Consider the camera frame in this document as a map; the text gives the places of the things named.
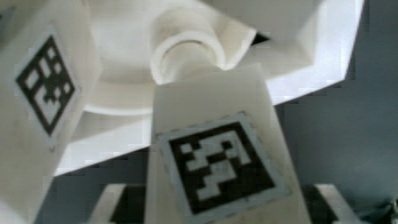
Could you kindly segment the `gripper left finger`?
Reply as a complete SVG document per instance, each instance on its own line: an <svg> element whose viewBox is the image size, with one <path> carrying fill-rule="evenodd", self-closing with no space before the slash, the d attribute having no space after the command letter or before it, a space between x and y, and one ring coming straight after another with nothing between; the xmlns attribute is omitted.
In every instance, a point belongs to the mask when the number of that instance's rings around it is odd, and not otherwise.
<svg viewBox="0 0 398 224"><path fill-rule="evenodd" d="M108 184L85 224L143 224L145 185Z"/></svg>

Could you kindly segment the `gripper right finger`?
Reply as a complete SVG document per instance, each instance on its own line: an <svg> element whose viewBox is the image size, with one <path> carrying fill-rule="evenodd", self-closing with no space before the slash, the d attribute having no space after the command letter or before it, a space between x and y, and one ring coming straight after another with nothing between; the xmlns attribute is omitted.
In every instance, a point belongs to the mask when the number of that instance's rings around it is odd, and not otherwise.
<svg viewBox="0 0 398 224"><path fill-rule="evenodd" d="M302 190L310 224L369 224L360 220L332 184L307 185Z"/></svg>

